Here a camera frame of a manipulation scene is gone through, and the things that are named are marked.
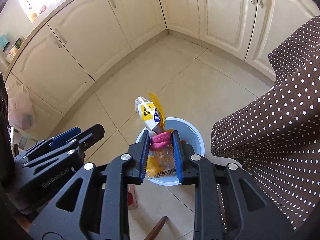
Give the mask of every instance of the pink plastic bag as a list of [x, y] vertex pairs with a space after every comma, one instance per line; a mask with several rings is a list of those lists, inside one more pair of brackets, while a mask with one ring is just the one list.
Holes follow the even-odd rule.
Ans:
[[29, 92], [23, 84], [15, 94], [10, 94], [8, 91], [8, 97], [9, 124], [22, 130], [34, 129], [36, 127], [35, 113], [29, 99]]

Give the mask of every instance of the brown polka dot apron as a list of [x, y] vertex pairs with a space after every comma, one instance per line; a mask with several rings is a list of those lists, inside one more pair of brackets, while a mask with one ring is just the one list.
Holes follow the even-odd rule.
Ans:
[[211, 137], [212, 154], [239, 161], [295, 233], [320, 199], [319, 32], [320, 16], [272, 51], [274, 88], [217, 122]]

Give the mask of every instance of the tile floor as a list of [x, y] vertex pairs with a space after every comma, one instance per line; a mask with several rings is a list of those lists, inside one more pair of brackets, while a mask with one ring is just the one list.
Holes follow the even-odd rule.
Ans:
[[[206, 156], [223, 163], [210, 153], [212, 126], [270, 89], [238, 66], [241, 64], [221, 50], [211, 52], [168, 35], [107, 80], [61, 132], [102, 124], [105, 137], [86, 152], [85, 161], [97, 166], [108, 163], [127, 152], [144, 128], [134, 101], [152, 92], [158, 95], [165, 115], [192, 123], [204, 139]], [[170, 221], [158, 240], [193, 239], [194, 186], [164, 187], [145, 180], [136, 186], [136, 195], [138, 208], [129, 212], [132, 240], [142, 240], [164, 215]]]

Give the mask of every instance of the cabinet panel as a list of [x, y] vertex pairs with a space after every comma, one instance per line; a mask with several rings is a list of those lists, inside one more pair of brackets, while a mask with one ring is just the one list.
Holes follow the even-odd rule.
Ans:
[[320, 10], [313, 0], [262, 0], [261, 6], [245, 61], [275, 80], [268, 54]]
[[200, 39], [244, 60], [257, 0], [198, 0]]
[[33, 93], [64, 114], [94, 83], [47, 24], [25, 47], [12, 73]]
[[[22, 83], [12, 73], [10, 73], [5, 83], [8, 94], [15, 93], [21, 84]], [[26, 89], [29, 92], [29, 98], [35, 113], [36, 128], [30, 131], [23, 131], [22, 133], [37, 140], [47, 139], [64, 114], [54, 109], [52, 106], [49, 106], [28, 88]]]
[[108, 0], [132, 49], [166, 29], [159, 0]]
[[74, 0], [48, 25], [94, 80], [131, 51], [108, 0]]
[[199, 38], [197, 0], [160, 0], [167, 28]]

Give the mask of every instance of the snack bag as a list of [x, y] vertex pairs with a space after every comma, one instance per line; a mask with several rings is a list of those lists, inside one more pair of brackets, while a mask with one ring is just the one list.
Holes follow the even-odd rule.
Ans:
[[149, 93], [152, 101], [138, 97], [135, 101], [136, 111], [150, 132], [151, 145], [147, 162], [147, 178], [159, 178], [175, 173], [171, 131], [165, 131], [163, 108], [155, 94]]

